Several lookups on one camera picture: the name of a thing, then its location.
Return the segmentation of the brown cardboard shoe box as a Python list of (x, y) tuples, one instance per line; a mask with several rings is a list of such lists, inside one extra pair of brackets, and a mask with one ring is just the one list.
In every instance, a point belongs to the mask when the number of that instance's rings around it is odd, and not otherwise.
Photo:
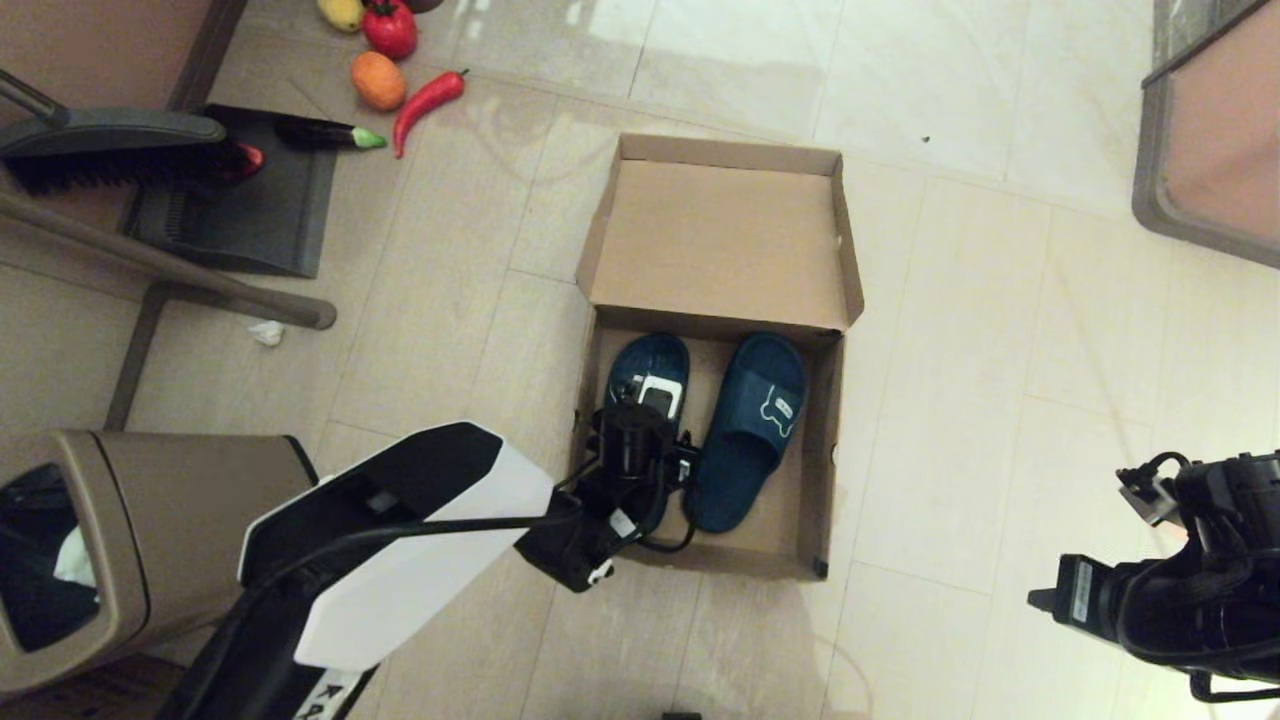
[(704, 446), (731, 357), (750, 336), (783, 336), (805, 375), (780, 466), (732, 530), (699, 530), (652, 566), (823, 582), (829, 574), (847, 332), (865, 301), (844, 187), (824, 149), (623, 133), (588, 229), (576, 283), (590, 307), (570, 456), (623, 346), (650, 333), (690, 355), (680, 428)]

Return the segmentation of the brown table grey rim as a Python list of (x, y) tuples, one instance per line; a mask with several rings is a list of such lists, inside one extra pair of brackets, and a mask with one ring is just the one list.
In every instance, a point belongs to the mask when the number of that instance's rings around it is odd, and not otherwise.
[(1132, 210), (1280, 270), (1280, 0), (1155, 0)]

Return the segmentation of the brown table grey legs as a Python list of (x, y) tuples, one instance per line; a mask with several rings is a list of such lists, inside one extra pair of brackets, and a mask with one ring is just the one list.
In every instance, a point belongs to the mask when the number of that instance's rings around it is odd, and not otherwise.
[[(0, 0), (0, 70), (70, 108), (165, 109), (216, 0)], [(0, 214), (0, 434), (101, 427), (148, 277)]]

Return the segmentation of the brown metal pole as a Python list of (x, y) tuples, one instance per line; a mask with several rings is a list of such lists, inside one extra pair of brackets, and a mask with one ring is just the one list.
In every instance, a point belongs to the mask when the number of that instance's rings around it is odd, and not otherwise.
[(113, 261), (137, 266), (160, 281), (196, 288), (209, 296), (216, 307), (232, 313), (314, 331), (330, 328), (338, 318), (337, 307), (325, 300), (247, 284), (116, 232), (41, 208), (14, 193), (0, 191), (0, 217)]

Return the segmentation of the orange toy fruit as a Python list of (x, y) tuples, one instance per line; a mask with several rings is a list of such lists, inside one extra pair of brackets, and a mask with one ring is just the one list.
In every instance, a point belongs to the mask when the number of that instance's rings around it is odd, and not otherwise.
[(349, 79), (364, 105), (375, 111), (398, 110), (407, 96), (399, 67), (380, 53), (357, 55), (349, 67)]

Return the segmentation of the red toy tomato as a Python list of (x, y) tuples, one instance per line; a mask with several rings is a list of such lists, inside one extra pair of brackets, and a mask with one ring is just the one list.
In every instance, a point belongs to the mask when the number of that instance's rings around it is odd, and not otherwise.
[(419, 31), (404, 0), (366, 0), (362, 32), (370, 47), (392, 60), (415, 54)]

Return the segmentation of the black broom brush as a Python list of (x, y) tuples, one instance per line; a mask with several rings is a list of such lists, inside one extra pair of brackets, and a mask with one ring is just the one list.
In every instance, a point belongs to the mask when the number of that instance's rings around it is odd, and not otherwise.
[(0, 97), (31, 117), (0, 128), (0, 163), (29, 195), (100, 184), (232, 181), (237, 143), (212, 118), (138, 108), (72, 109), (0, 70)]

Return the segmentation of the black trash bag liner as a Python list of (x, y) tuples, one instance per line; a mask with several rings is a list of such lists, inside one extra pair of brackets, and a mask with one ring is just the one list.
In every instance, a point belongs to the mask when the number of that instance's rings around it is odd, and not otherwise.
[(0, 488), (0, 603), (23, 651), (56, 644), (99, 615), (99, 588), (52, 574), (74, 527), (81, 523), (58, 465), (46, 462)]

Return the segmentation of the dark purple toy eggplant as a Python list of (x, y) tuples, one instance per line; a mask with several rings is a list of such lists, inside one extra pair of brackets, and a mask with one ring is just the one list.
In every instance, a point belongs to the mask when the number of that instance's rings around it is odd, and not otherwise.
[(273, 126), (276, 137), (296, 149), (374, 150), (388, 146), (387, 138), (358, 126), (302, 117), (283, 117)]

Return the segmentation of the white paper waste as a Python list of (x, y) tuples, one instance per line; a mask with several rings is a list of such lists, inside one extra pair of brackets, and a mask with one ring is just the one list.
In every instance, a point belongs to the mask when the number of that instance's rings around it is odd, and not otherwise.
[(97, 588), (92, 559), (79, 527), (74, 527), (61, 542), (52, 574), (60, 582)]

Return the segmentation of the red toy chili pepper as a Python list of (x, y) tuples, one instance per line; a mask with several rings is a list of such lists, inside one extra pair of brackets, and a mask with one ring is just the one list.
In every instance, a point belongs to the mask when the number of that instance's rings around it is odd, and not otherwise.
[(430, 113), (465, 95), (468, 69), (449, 70), (425, 83), (401, 106), (392, 131), (396, 159), (404, 156), (413, 127)]

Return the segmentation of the dark teal rubber slipper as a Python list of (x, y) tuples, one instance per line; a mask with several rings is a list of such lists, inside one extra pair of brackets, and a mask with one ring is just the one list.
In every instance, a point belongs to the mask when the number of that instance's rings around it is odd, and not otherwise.
[(684, 501), (696, 530), (724, 534), (745, 521), (785, 460), (805, 401), (806, 368), (790, 340), (768, 332), (742, 340), (719, 387), (695, 487)]
[[(678, 418), (677, 439), (690, 439), (690, 434), (681, 428), (684, 405), (689, 396), (691, 375), (690, 354), (686, 343), (681, 338), (672, 334), (645, 334), (630, 341), (618, 352), (605, 378), (605, 392), (602, 407), (605, 406), (605, 395), (609, 383), (622, 380), (626, 375), (644, 375), (646, 373), (667, 377), (685, 383), (685, 400)], [(593, 421), (596, 432), (595, 416), (593, 418)], [(658, 529), (659, 527), (655, 530), (613, 530), (613, 533), (618, 536), (620, 539), (628, 541), (632, 544), (646, 546), (655, 552), (673, 553), (676, 551), (673, 544), (662, 544), (652, 538)]]

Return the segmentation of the dark grey dustpan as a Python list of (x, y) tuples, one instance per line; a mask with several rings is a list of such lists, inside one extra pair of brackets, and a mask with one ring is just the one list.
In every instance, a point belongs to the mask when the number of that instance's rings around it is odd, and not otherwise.
[(260, 150), (262, 167), (237, 182), (145, 187), (127, 234), (220, 272), (316, 278), (339, 149), (280, 137), (280, 113), (220, 104), (201, 113)]

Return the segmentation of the brown plastic trash bin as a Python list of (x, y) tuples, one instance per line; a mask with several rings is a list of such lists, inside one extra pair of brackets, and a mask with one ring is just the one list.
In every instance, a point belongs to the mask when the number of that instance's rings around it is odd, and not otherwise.
[(250, 525), (317, 482), (289, 436), (0, 434), (0, 488), (46, 462), (67, 479), (100, 610), (29, 652), (0, 603), (0, 703), (216, 623)]

